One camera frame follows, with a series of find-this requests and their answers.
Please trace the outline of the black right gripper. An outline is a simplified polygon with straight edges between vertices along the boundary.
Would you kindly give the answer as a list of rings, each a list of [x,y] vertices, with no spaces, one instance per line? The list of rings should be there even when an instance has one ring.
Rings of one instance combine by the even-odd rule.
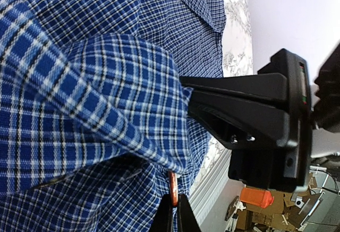
[[[307,189],[312,125],[303,58],[281,49],[256,75],[180,82],[195,89],[188,115],[232,149],[230,179],[266,190]]]

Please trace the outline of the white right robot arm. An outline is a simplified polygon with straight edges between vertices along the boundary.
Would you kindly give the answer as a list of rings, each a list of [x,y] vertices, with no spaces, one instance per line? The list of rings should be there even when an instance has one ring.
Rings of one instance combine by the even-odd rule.
[[[184,76],[193,93],[188,114],[232,152],[230,179],[261,189],[304,191],[319,128],[339,132],[339,48],[315,79],[306,61],[287,49],[255,75]]]

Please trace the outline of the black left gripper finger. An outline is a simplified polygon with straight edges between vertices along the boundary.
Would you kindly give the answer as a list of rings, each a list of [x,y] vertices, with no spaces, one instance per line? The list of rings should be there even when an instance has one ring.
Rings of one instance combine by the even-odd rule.
[[[152,232],[173,232],[173,206],[169,194],[165,194],[152,222]]]

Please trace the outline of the blue plaid shirt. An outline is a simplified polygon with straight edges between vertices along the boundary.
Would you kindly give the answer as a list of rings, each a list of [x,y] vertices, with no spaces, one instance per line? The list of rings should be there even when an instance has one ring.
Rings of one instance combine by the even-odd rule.
[[[224,0],[1,0],[1,231],[150,231],[210,134],[181,76],[219,78]]]

